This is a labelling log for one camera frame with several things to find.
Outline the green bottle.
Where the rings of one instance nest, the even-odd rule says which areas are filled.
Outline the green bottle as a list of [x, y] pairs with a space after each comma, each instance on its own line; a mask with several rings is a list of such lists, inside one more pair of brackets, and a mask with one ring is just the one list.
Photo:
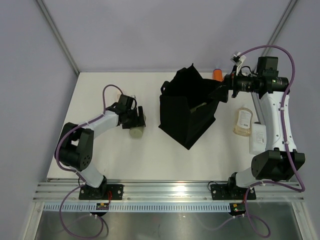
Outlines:
[[208, 108], [208, 103], [207, 102], [203, 102], [203, 103], [191, 108], [190, 109], [190, 113], [191, 114], [194, 114], [196, 112], [204, 113], [204, 112], [208, 111], [207, 108]]
[[134, 139], [140, 139], [144, 134], [145, 127], [146, 125], [130, 128], [129, 135]]

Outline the amber liquid soap bottle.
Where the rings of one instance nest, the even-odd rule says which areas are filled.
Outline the amber liquid soap bottle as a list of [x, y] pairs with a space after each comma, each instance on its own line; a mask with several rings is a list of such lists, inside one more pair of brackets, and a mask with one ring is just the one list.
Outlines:
[[233, 132], [236, 135], [248, 137], [251, 134], [253, 112], [247, 105], [242, 105], [235, 114]]

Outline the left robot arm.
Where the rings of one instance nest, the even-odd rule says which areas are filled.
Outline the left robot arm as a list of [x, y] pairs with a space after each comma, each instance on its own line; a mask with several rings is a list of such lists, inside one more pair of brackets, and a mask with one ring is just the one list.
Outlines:
[[103, 112], [93, 119], [81, 124], [68, 122], [63, 126], [54, 158], [60, 169], [75, 173], [84, 182], [79, 199], [111, 197], [114, 189], [108, 187], [107, 178], [93, 164], [93, 149], [95, 138], [118, 126], [130, 132], [137, 130], [137, 136], [142, 136], [146, 117], [134, 97], [121, 94], [117, 102], [104, 105]]

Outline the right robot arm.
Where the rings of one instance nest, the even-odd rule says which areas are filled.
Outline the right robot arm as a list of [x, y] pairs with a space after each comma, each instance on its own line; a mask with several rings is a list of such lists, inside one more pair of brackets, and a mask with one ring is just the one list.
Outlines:
[[255, 187], [258, 185], [276, 185], [303, 192], [285, 182], [298, 175], [298, 169], [305, 163], [304, 153], [298, 152], [294, 143], [289, 117], [289, 92], [291, 80], [280, 77], [278, 58], [261, 56], [258, 58], [256, 72], [243, 75], [235, 65], [230, 74], [211, 94], [221, 102], [232, 98], [239, 92], [256, 93], [264, 114], [266, 128], [266, 146], [256, 153], [251, 166], [244, 171], [234, 172], [225, 184], [211, 184], [210, 193], [213, 200], [254, 200]]

